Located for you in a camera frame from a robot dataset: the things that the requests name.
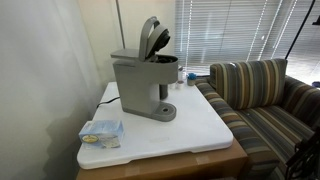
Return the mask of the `black metal frame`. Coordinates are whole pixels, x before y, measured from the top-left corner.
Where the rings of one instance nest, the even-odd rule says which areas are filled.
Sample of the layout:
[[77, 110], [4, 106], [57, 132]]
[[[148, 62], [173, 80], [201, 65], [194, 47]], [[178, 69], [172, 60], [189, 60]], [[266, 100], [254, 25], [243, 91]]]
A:
[[294, 155], [286, 162], [285, 180], [319, 180], [320, 128], [295, 145]]

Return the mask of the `striped sofa cushion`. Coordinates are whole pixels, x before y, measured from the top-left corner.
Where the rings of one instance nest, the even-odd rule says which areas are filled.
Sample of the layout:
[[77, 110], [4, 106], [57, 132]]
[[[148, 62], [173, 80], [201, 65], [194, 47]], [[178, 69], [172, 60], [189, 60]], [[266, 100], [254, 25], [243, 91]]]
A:
[[286, 67], [285, 59], [216, 63], [209, 83], [236, 110], [276, 105], [283, 98]]

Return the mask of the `white table top board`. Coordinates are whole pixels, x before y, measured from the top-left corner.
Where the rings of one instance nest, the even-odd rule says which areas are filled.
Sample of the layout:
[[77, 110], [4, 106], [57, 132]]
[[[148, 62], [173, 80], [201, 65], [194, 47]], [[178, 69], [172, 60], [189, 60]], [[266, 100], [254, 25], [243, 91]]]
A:
[[195, 86], [170, 88], [166, 101], [177, 108], [170, 122], [160, 122], [122, 110], [117, 84], [111, 82], [97, 108], [96, 120], [120, 120], [124, 138], [119, 148], [88, 149], [77, 154], [81, 168], [94, 169], [126, 164], [133, 160], [183, 152], [228, 148], [233, 134]]

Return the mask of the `grey coffee maker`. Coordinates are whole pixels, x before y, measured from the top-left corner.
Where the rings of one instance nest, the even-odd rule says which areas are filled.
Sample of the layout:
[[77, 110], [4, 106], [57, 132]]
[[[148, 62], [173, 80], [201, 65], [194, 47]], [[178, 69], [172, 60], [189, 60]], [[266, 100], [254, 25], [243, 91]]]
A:
[[178, 80], [178, 58], [158, 54], [169, 40], [168, 29], [152, 16], [144, 23], [138, 49], [111, 53], [124, 112], [162, 122], [176, 117], [176, 107], [163, 99], [168, 97], [168, 85]]

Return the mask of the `window blinds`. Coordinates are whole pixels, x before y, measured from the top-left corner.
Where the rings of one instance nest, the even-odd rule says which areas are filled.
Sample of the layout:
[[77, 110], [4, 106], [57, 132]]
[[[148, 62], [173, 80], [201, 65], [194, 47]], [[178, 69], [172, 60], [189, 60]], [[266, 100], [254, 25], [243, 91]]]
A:
[[[187, 73], [213, 63], [285, 59], [311, 0], [176, 0], [175, 53]], [[286, 74], [320, 80], [320, 0], [287, 61]]]

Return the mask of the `striped sofa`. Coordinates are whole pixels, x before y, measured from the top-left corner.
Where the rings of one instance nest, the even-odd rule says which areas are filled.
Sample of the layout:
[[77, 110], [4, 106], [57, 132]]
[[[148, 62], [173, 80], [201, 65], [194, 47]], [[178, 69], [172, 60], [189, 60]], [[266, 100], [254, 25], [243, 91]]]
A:
[[282, 101], [276, 105], [233, 109], [209, 83], [196, 86], [248, 155], [242, 180], [284, 180], [295, 145], [308, 140], [320, 125], [320, 90], [285, 73]]

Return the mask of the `clear glass jar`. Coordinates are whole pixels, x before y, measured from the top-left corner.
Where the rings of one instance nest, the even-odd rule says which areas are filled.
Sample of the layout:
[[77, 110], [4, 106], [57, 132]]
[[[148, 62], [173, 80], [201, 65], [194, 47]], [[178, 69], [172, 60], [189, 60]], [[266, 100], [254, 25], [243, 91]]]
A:
[[183, 72], [184, 68], [183, 66], [178, 66], [178, 81], [183, 81]]

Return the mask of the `white coffee pod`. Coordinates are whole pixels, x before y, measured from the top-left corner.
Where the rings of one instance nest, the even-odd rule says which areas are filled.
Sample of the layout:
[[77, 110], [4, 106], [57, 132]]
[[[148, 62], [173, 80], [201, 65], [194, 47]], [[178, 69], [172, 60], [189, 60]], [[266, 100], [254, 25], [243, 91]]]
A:
[[176, 89], [182, 89], [184, 87], [184, 82], [183, 81], [177, 81], [175, 84]]

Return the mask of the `brown wooden table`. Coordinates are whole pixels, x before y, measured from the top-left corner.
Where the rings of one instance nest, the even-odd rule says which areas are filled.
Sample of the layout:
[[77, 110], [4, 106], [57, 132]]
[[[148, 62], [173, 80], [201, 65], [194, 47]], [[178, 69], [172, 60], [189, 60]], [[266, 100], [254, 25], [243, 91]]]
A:
[[233, 140], [227, 149], [141, 159], [125, 165], [80, 169], [76, 180], [209, 180], [237, 177], [248, 156]]

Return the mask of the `metal floor pole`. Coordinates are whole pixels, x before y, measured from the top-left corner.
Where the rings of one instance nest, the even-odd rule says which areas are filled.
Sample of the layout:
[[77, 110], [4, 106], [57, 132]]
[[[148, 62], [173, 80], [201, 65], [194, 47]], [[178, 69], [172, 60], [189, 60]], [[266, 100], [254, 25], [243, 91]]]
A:
[[119, 0], [115, 0], [115, 3], [116, 3], [116, 9], [117, 9], [117, 16], [118, 16], [118, 22], [119, 22], [119, 28], [120, 28], [122, 46], [123, 46], [123, 49], [126, 49], [126, 44], [125, 44], [125, 38], [124, 38], [124, 31], [123, 31], [123, 24], [122, 24], [122, 17], [121, 17], [121, 10], [120, 10]]

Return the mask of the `black stand pole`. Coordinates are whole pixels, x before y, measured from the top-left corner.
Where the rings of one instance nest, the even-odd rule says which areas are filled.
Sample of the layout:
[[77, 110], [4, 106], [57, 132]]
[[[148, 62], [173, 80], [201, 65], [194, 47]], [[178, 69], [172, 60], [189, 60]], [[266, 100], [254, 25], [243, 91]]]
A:
[[302, 21], [299, 29], [298, 29], [298, 31], [297, 31], [297, 33], [296, 33], [294, 39], [293, 39], [293, 41], [292, 41], [292, 43], [291, 43], [291, 45], [290, 45], [290, 48], [288, 49], [288, 51], [287, 51], [287, 53], [286, 53], [286, 56], [285, 56], [285, 59], [286, 59], [286, 60], [288, 59], [288, 57], [289, 57], [289, 55], [290, 55], [290, 53], [291, 53], [294, 45], [296, 44], [296, 41], [298, 40], [298, 37], [299, 37], [299, 35], [301, 34], [301, 31], [302, 31], [302, 29], [303, 29], [303, 27], [304, 27], [304, 25], [305, 25], [305, 23], [306, 23], [309, 15], [310, 15], [311, 11], [312, 11], [312, 9], [313, 9], [313, 6], [314, 6], [315, 2], [316, 2], [316, 0], [311, 0], [309, 9], [308, 9], [308, 11], [307, 11], [307, 13], [306, 13], [306, 15], [305, 15], [305, 17], [304, 17], [304, 19], [303, 19], [303, 21]]

